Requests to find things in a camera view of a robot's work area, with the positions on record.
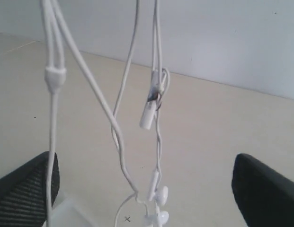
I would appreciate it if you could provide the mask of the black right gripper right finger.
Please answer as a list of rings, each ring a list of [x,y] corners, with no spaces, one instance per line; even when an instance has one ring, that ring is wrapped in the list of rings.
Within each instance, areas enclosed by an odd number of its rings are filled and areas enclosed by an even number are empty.
[[[294,182],[249,154],[238,154],[232,193],[249,227],[294,227]]]

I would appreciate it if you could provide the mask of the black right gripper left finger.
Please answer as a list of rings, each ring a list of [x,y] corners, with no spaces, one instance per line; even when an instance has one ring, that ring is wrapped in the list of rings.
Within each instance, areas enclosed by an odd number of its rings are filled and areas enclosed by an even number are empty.
[[[0,178],[0,227],[47,226],[48,158],[43,152]]]

